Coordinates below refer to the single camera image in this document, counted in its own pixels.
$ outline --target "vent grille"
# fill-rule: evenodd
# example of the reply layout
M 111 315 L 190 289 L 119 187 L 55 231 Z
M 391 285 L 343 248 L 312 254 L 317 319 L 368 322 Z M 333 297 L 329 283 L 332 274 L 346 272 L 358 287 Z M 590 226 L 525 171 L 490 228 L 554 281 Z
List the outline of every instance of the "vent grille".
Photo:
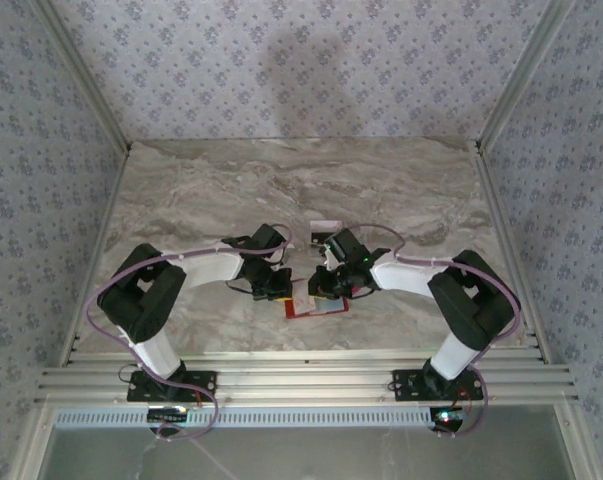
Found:
M 57 428 L 147 427 L 147 409 L 62 409 Z M 211 410 L 188 412 L 187 427 L 203 427 Z M 232 408 L 219 414 L 216 428 L 285 427 L 410 427 L 432 425 L 429 408 L 420 407 L 306 407 Z

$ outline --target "patterned wallpaper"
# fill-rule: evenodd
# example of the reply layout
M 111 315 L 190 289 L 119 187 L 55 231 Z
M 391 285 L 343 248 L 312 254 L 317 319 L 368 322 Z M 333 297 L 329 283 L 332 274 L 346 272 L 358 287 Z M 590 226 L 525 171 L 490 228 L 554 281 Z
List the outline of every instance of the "patterned wallpaper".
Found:
M 58 361 L 119 161 L 27 2 L 0 0 L 0 478 Z
M 603 460 L 603 0 L 578 0 L 490 153 Z
M 545 0 L 54 0 L 128 139 L 478 138 Z

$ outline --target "red object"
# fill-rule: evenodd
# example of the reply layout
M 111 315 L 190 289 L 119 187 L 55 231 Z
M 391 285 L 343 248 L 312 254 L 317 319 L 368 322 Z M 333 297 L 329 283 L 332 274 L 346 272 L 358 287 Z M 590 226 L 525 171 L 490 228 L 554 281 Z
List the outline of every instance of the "red object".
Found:
M 306 312 L 306 313 L 302 313 L 300 315 L 296 315 L 294 313 L 294 304 L 292 303 L 292 300 L 286 300 L 285 302 L 285 318 L 291 319 L 291 318 L 301 318 L 301 317 L 321 317 L 323 315 L 332 315 L 333 313 L 343 313 L 343 312 L 347 312 L 348 310 L 350 310 L 350 304 L 348 303 L 347 299 L 343 299 L 343 310 L 333 310 L 331 312 L 322 312 L 322 313 L 312 313 L 312 312 Z

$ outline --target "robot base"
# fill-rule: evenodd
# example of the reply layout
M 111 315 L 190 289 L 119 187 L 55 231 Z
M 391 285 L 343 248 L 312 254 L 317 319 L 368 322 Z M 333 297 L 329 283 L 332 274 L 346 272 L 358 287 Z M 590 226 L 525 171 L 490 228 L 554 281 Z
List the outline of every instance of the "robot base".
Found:
M 479 377 L 471 370 L 461 372 L 451 388 L 444 392 L 434 392 L 426 385 L 423 369 L 394 370 L 388 389 L 394 392 L 397 402 L 483 400 Z M 459 390 L 465 390 L 467 394 L 460 397 Z
M 217 372 L 187 371 L 181 374 L 179 383 L 205 388 L 214 394 L 217 389 Z M 192 390 L 170 389 L 166 394 L 165 386 L 156 383 L 142 370 L 136 371 L 130 377 L 128 388 L 128 402 L 175 402 L 175 403 L 211 403 L 205 395 L 199 395 Z

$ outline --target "purple cable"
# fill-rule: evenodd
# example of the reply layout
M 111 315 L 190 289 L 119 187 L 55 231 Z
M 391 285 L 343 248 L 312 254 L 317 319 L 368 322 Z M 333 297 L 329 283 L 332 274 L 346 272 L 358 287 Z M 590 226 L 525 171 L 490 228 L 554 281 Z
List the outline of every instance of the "purple cable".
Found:
M 492 275 L 489 275 L 489 274 L 483 272 L 482 270 L 479 270 L 478 268 L 472 267 L 470 265 L 465 265 L 463 263 L 457 263 L 457 262 L 452 262 L 452 261 L 448 261 L 448 260 L 436 260 L 436 259 L 426 260 L 426 259 L 401 258 L 399 256 L 399 250 L 401 250 L 405 246 L 406 241 L 403 238 L 403 235 L 401 235 L 399 232 L 397 232 L 396 230 L 393 230 L 390 227 L 386 227 L 385 225 L 381 225 L 378 223 L 358 223 L 356 225 L 352 225 L 349 228 L 354 229 L 354 228 L 358 228 L 358 227 L 380 228 L 382 230 L 385 230 L 386 232 L 390 232 L 392 235 L 397 237 L 399 239 L 399 244 L 396 247 L 394 247 L 394 249 L 392 250 L 392 253 L 394 253 L 394 256 L 397 259 L 397 261 L 399 261 L 401 263 L 405 263 L 407 265 L 414 265 L 414 266 L 418 266 L 418 267 L 433 266 L 433 267 L 458 268 L 459 270 L 461 270 L 463 272 L 474 274 L 477 277 L 485 280 L 486 282 L 494 285 L 494 287 L 497 290 L 499 290 L 506 297 L 508 302 L 510 302 L 510 306 L 512 306 L 512 311 L 514 312 L 514 322 L 512 323 L 512 326 L 505 332 L 497 335 L 497 337 L 490 343 L 490 345 L 488 345 L 482 352 L 477 354 L 477 356 L 472 359 L 472 361 L 470 362 L 470 365 L 468 365 L 468 367 L 467 367 L 468 370 L 472 370 L 476 373 L 477 378 L 479 379 L 479 382 L 481 383 L 481 391 L 483 392 L 483 409 L 481 410 L 481 413 L 479 414 L 479 418 L 477 418 L 477 421 L 474 422 L 474 424 L 467 430 L 464 430 L 460 433 L 454 433 L 454 432 L 449 431 L 448 435 L 450 436 L 450 438 L 455 438 L 455 437 L 464 436 L 464 435 L 474 432 L 477 428 L 479 428 L 479 426 L 481 426 L 481 424 L 485 420 L 485 416 L 486 416 L 486 413 L 488 410 L 488 402 L 489 402 L 488 388 L 485 383 L 485 379 L 483 378 L 483 375 L 481 374 L 481 372 L 474 366 L 474 364 L 476 362 L 478 362 L 479 360 L 481 360 L 481 358 L 483 358 L 483 356 L 487 353 L 487 351 L 490 349 L 490 346 L 493 343 L 503 340 L 504 338 L 512 335 L 521 325 L 521 309 L 519 308 L 519 305 L 517 304 L 517 301 L 514 298 L 514 295 L 512 294 L 512 292 L 510 292 L 510 290 L 503 283 L 501 283 L 499 280 L 494 278 Z
M 405 247 L 405 238 L 403 238 L 403 235 L 401 235 L 399 232 L 397 232 L 396 230 L 390 228 L 390 227 L 386 227 L 385 225 L 381 225 L 380 223 L 355 223 L 354 225 L 351 225 L 349 227 L 346 227 L 350 230 L 354 230 L 355 228 L 361 228 L 361 227 L 371 227 L 371 228 L 380 228 L 381 230 L 385 230 L 386 232 L 390 232 L 392 235 L 394 235 L 395 237 L 397 237 L 399 239 L 399 244 L 394 247 L 393 253 L 396 256 L 397 253 L 399 252 L 399 250 L 401 250 L 403 247 Z
M 519 308 L 519 305 L 517 305 L 517 301 L 514 298 L 514 295 L 512 295 L 512 292 L 510 292 L 510 290 L 505 285 L 503 285 L 503 283 L 501 283 L 499 280 L 494 278 L 492 275 L 489 275 L 489 274 L 485 273 L 484 271 L 479 270 L 478 268 L 472 267 L 470 265 L 465 265 L 463 263 L 458 263 L 458 262 L 452 262 L 449 260 L 413 259 L 413 258 L 402 258 L 399 256 L 397 256 L 396 259 L 401 263 L 405 263 L 406 265 L 414 265 L 417 267 L 433 266 L 433 267 L 458 268 L 459 270 L 461 270 L 463 272 L 471 273 L 471 274 L 476 275 L 477 277 L 485 280 L 486 282 L 491 283 L 497 290 L 499 290 L 503 294 L 503 296 L 508 300 L 508 302 L 510 302 L 510 306 L 512 307 L 512 311 L 514 312 L 514 322 L 512 323 L 512 326 L 510 328 L 508 328 L 505 332 L 497 335 L 496 338 L 492 341 L 492 343 L 498 342 L 499 340 L 503 340 L 504 338 L 509 337 L 521 325 L 521 309 Z M 474 359 L 472 360 L 472 363 L 476 363 L 481 358 L 483 358 L 483 356 L 486 354 L 486 352 L 490 349 L 490 345 L 488 345 L 481 353 L 479 353 L 476 357 L 474 357 Z
M 286 248 L 288 245 L 290 245 L 290 243 L 292 242 L 292 230 L 290 230 L 290 228 L 287 227 L 286 225 L 282 225 L 279 223 L 272 224 L 271 226 L 284 228 L 288 232 L 288 238 L 286 239 L 285 242 L 283 242 L 278 247 L 268 248 L 265 250 L 248 250 L 245 248 L 232 248 L 232 247 L 205 248 L 202 250 L 190 250 L 190 251 L 187 251 L 184 253 L 171 253 L 168 255 L 161 255 L 159 257 L 150 258 L 148 260 L 143 260 L 142 262 L 139 262 L 136 265 L 128 267 L 125 270 L 122 270 L 121 272 L 117 273 L 110 280 L 108 280 L 104 285 L 97 288 L 97 290 L 92 295 L 90 295 L 90 297 L 88 297 L 88 299 L 84 303 L 83 315 L 85 316 L 86 321 L 92 326 L 92 328 L 94 328 L 101 335 L 109 338 L 113 342 L 118 343 L 123 348 L 128 350 L 130 352 L 130 354 L 132 355 L 132 357 L 134 357 L 134 359 L 137 361 L 137 363 L 141 366 L 143 371 L 145 371 L 153 380 L 155 380 L 159 383 L 162 383 L 164 385 L 170 386 L 170 387 L 183 388 L 186 390 L 191 390 L 193 392 L 198 392 L 202 395 L 205 395 L 212 401 L 212 403 L 214 405 L 214 414 L 212 415 L 212 419 L 210 420 L 208 425 L 206 427 L 204 427 L 202 430 L 199 430 L 198 432 L 190 433 L 187 435 L 182 435 L 179 437 L 164 437 L 160 434 L 161 429 L 164 426 L 164 425 L 161 425 L 157 429 L 157 438 L 158 439 L 171 442 L 173 440 L 191 440 L 191 439 L 198 438 L 202 435 L 205 435 L 210 430 L 212 430 L 212 427 L 214 426 L 217 419 L 219 418 L 219 402 L 217 401 L 215 396 L 212 394 L 212 392 L 210 392 L 209 390 L 206 390 L 205 388 L 197 387 L 196 385 L 189 385 L 186 383 L 172 382 L 172 381 L 166 380 L 165 378 L 162 378 L 159 375 L 157 375 L 156 373 L 154 373 L 145 364 L 143 359 L 141 357 L 139 357 L 139 355 L 137 355 L 137 353 L 128 345 L 128 343 L 125 340 L 122 340 L 121 338 L 116 337 L 115 335 L 112 335 L 111 333 L 108 333 L 105 329 L 99 327 L 96 323 L 94 323 L 94 320 L 92 320 L 92 317 L 90 316 L 90 312 L 89 312 L 90 306 L 97 300 L 99 295 L 101 295 L 103 292 L 105 292 L 108 288 L 112 287 L 112 285 L 117 283 L 122 278 L 127 277 L 128 275 L 136 272 L 137 270 L 148 267 L 150 265 L 154 265 L 155 263 L 159 263 L 162 261 L 170 261 L 170 260 L 183 260 L 186 258 L 193 258 L 193 257 L 201 256 L 201 255 L 209 255 L 209 254 L 215 254 L 215 253 L 248 253 L 248 254 L 253 254 L 253 255 L 267 255 L 270 253 L 274 253 L 278 250 L 282 250 L 282 249 Z

